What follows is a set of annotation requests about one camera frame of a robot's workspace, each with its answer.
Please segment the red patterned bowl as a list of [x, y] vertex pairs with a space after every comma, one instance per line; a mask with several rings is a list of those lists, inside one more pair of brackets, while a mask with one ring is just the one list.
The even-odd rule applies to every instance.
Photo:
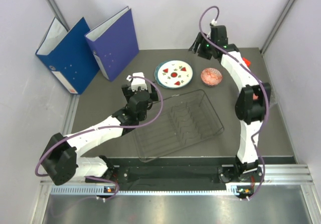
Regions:
[[222, 79], [222, 73], [216, 68], [206, 68], [201, 72], [201, 80], [207, 86], [216, 86]]

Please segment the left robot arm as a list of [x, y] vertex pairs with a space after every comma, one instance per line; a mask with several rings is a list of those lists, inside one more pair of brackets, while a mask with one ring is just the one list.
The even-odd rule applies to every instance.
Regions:
[[147, 126], [147, 111], [154, 102], [163, 101], [154, 83], [150, 88], [145, 84], [138, 87], [124, 85], [122, 91], [127, 101], [125, 107], [83, 131], [66, 136], [57, 133], [50, 138], [37, 167], [43, 167], [45, 176], [50, 177], [55, 185], [76, 178], [84, 178], [87, 183], [113, 179], [115, 167], [107, 157], [84, 157], [84, 154], [109, 140]]

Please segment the red cube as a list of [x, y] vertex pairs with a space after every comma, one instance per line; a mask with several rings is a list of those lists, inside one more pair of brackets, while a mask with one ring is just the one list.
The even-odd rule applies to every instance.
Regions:
[[245, 57], [243, 57], [242, 59], [247, 67], [249, 67], [251, 65], [251, 62], [248, 59], [246, 59]]

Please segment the teal plate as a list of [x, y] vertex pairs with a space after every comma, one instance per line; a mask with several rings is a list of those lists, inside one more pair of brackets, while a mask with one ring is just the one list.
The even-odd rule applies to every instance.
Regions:
[[164, 62], [162, 62], [162, 63], [160, 63], [160, 64], [157, 65], [157, 67], [155, 68], [155, 71], [154, 71], [154, 78], [155, 78], [155, 80], [156, 80], [156, 83], [157, 83], [159, 86], [161, 86], [161, 87], [163, 87], [163, 88], [165, 88], [165, 89], [170, 89], [170, 87], [164, 86], [164, 85], [160, 82], [160, 80], [159, 80], [159, 78], [158, 78], [158, 76], [157, 76], [159, 69], [160, 69], [165, 63], [167, 63], [167, 62], [168, 62], [168, 61], [164, 61]]

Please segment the white plate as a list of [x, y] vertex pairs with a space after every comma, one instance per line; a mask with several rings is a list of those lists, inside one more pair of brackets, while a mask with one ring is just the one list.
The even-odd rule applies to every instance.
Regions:
[[157, 76], [164, 86], [177, 89], [190, 83], [193, 78], [193, 69], [184, 61], [171, 60], [159, 69]]

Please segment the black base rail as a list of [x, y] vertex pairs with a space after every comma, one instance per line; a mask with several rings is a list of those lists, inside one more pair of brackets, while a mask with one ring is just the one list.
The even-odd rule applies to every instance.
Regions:
[[262, 168], [239, 176], [240, 165], [232, 157], [157, 158], [147, 163], [138, 158], [108, 158], [107, 173], [100, 183], [111, 180], [120, 190], [217, 190], [229, 182], [259, 183]]

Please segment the clear drinking glass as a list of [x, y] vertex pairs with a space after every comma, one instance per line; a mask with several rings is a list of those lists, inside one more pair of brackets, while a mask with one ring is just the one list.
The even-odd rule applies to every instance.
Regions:
[[270, 96], [270, 102], [269, 102], [269, 108], [273, 108], [275, 105], [277, 105], [277, 99], [274, 93]]

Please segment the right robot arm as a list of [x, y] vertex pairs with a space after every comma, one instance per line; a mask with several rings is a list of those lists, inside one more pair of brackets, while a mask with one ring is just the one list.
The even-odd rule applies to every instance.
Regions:
[[210, 25], [210, 33], [200, 31], [189, 48], [199, 57], [217, 59], [234, 80], [239, 95], [235, 103], [240, 121], [240, 146], [234, 164], [237, 180], [247, 181], [258, 171], [258, 135], [269, 113], [271, 85], [261, 82], [248, 68], [239, 49], [228, 42], [225, 26]]

